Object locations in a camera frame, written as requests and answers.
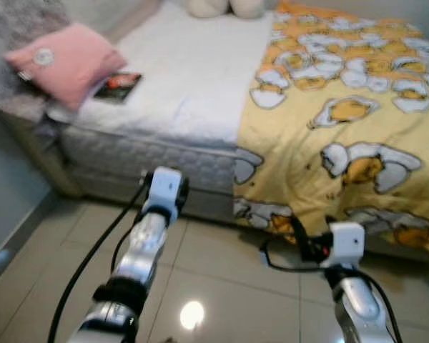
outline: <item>tile floor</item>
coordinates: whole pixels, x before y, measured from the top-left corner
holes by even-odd
[[[66,282],[120,208],[62,201],[0,277],[0,343],[43,343]],[[107,279],[115,242],[130,213],[87,267],[66,305],[58,342],[65,342]],[[137,342],[343,342],[328,285],[318,275],[267,269],[257,251],[264,235],[179,219],[169,230],[157,276],[140,319]],[[286,260],[297,252],[286,249]],[[404,342],[429,343],[429,266],[367,256],[363,269],[385,288]],[[179,323],[181,308],[200,301],[196,332]]]

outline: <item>black cable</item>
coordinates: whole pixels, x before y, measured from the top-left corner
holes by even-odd
[[[118,225],[118,223],[124,218],[126,213],[134,206],[136,200],[140,196],[140,194],[143,192],[146,185],[149,184],[151,174],[147,174],[145,178],[140,179],[140,185],[137,190],[137,193],[131,198],[128,205],[122,210],[122,212],[117,216],[117,218],[109,225],[109,227],[105,230],[105,232],[100,236],[100,238],[95,242],[94,246],[89,250],[85,258],[82,260],[81,264],[78,266],[78,269],[75,271],[73,276],[71,277],[69,283],[65,287],[64,293],[62,294],[59,303],[57,304],[56,311],[54,313],[54,316],[52,318],[51,328],[49,329],[49,335],[48,335],[48,343],[54,343],[56,339],[56,333],[57,333],[57,327],[59,326],[59,322],[62,316],[62,312],[64,311],[65,303],[69,298],[69,295],[71,291],[73,290],[74,285],[78,281],[78,278],[81,276],[82,272],[84,271],[84,268],[86,268],[86,265],[89,263],[91,258],[94,256],[94,254],[97,252],[98,248],[102,245],[104,240],[111,234],[113,229]]]
[[[127,230],[127,232],[121,237],[121,239],[119,240],[119,242],[117,242],[116,248],[114,248],[114,253],[113,253],[113,257],[112,257],[112,263],[111,263],[111,266],[109,268],[109,271],[111,273],[114,272],[114,268],[116,267],[116,258],[117,258],[117,255],[119,253],[119,250],[121,249],[121,245],[126,240],[126,238],[130,235],[130,232],[132,232],[133,228],[134,227],[132,226],[130,229]]]
[[[380,294],[382,301],[385,303],[386,309],[388,311],[388,315],[389,315],[389,318],[391,320],[391,325],[393,326],[395,341],[396,341],[396,343],[403,343],[402,337],[400,336],[398,322],[397,322],[397,319],[395,318],[395,315],[394,315],[393,306],[389,302],[388,296],[386,295],[383,288],[381,288],[380,284],[378,284],[378,282],[376,282],[375,279],[373,279],[369,274],[361,272],[360,270],[357,270],[357,269],[352,270],[352,272],[354,275],[358,275],[359,277],[362,277],[364,280],[371,283],[374,286],[374,288],[377,289],[377,291]]]
[[[350,276],[360,277],[360,278],[364,279],[366,282],[372,284],[374,286],[374,288],[377,289],[378,293],[381,296],[382,301],[385,303],[389,318],[391,320],[391,325],[393,326],[395,342],[396,343],[403,343],[402,337],[400,336],[398,322],[397,322],[397,319],[395,318],[395,315],[394,315],[393,307],[392,307],[391,303],[389,302],[388,296],[386,295],[385,291],[383,290],[383,288],[381,288],[380,284],[378,284],[378,282],[375,281],[375,279],[373,279],[370,275],[368,275],[364,272],[361,272],[358,269],[347,269],[347,268],[343,268],[343,267],[288,268],[288,267],[281,267],[281,266],[278,266],[276,264],[273,264],[272,261],[270,260],[270,256],[269,256],[269,252],[268,252],[268,245],[270,244],[270,242],[272,242],[276,239],[279,239],[279,238],[281,238],[281,237],[273,237],[273,238],[267,239],[264,243],[262,243],[262,245],[260,247],[260,251],[264,254],[265,259],[267,260],[267,264],[269,267],[276,269],[276,270],[279,270],[281,272],[287,272],[287,273],[324,272],[324,271],[327,271],[329,269],[338,269],[340,271],[345,272],[346,274],[349,274]]]
[[[287,236],[291,234],[281,234],[281,237]],[[288,268],[288,267],[281,267],[277,264],[272,263],[272,260],[270,259],[270,255],[268,252],[268,245],[270,242],[275,241],[277,237],[269,238],[262,243],[259,250],[264,254],[265,259],[267,260],[267,265],[273,269],[280,270],[281,272],[287,272],[287,273],[314,273],[314,272],[321,272],[321,267],[296,267],[296,268]]]

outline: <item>book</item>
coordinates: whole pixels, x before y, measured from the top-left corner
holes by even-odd
[[[141,78],[139,73],[114,73],[102,84],[94,98],[121,104]]]

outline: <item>black strap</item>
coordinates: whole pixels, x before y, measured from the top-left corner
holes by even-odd
[[[146,212],[140,211],[134,219],[134,225],[140,222],[143,219],[143,217],[146,216],[148,213],[157,213],[162,215],[165,218],[166,225],[169,226],[170,219],[172,218],[172,213],[165,207],[157,206],[157,205],[151,206],[150,208],[148,208]]]
[[[148,291],[143,284],[126,277],[114,277],[97,288],[92,297],[96,302],[118,302],[129,307],[137,317],[143,310]]]
[[[310,248],[310,243],[308,239],[307,232],[305,231],[302,222],[295,216],[292,215],[290,217],[290,223],[292,228],[294,229],[295,240],[297,241],[297,245],[299,246],[300,256],[303,261],[313,261],[313,254]]]

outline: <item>yellow blanket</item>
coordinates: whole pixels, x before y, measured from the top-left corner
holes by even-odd
[[[405,22],[282,2],[235,166],[240,224],[325,215],[429,250],[429,42]]]

